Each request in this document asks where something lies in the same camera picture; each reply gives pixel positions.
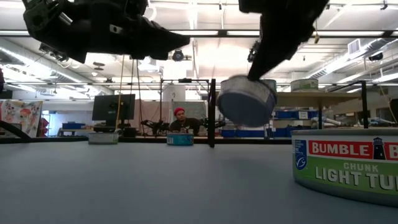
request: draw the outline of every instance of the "poster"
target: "poster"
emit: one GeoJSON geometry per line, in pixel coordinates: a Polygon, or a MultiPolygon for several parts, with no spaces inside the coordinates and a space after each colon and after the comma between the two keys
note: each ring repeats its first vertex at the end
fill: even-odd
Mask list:
{"type": "Polygon", "coordinates": [[[22,131],[32,138],[37,135],[43,101],[3,101],[1,120],[10,124],[20,124],[22,131]]]}
{"type": "Polygon", "coordinates": [[[396,136],[314,137],[293,138],[294,176],[335,187],[398,195],[396,136]]]}

